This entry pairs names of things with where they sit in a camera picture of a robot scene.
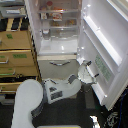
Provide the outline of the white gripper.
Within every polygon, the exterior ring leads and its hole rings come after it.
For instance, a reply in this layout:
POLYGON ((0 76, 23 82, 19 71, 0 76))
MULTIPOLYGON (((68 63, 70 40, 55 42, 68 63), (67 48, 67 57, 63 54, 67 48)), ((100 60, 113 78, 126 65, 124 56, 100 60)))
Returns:
POLYGON ((94 82, 94 78, 99 76, 99 73, 92 77, 87 69, 87 66, 92 64, 92 61, 84 61, 84 64, 85 65, 81 65, 78 69, 78 79, 85 84, 91 84, 94 82))

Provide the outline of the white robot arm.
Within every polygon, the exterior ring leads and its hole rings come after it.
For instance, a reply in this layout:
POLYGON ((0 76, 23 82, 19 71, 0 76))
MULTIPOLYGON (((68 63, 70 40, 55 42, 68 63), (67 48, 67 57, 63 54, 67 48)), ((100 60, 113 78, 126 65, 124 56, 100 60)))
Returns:
POLYGON ((82 84, 96 84, 97 75, 91 74, 90 65, 91 61, 84 60, 78 73, 64 80, 48 78, 43 84, 34 79, 23 81, 16 91, 11 128, 35 128, 32 118, 40 113, 44 103, 52 104, 72 97, 81 90, 82 84))

